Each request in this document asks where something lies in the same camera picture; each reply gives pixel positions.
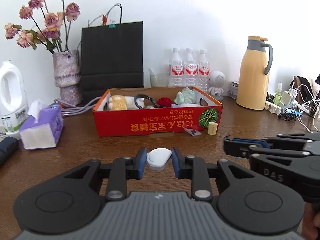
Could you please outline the person's hand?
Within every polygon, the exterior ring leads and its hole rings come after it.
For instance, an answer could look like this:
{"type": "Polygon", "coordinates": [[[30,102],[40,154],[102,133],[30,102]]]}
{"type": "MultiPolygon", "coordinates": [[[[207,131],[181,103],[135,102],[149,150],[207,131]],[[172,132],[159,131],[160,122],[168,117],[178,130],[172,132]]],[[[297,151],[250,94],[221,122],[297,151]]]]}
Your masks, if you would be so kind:
{"type": "Polygon", "coordinates": [[[312,204],[306,203],[301,235],[305,239],[316,240],[319,237],[319,224],[319,211],[316,211],[312,204]]]}

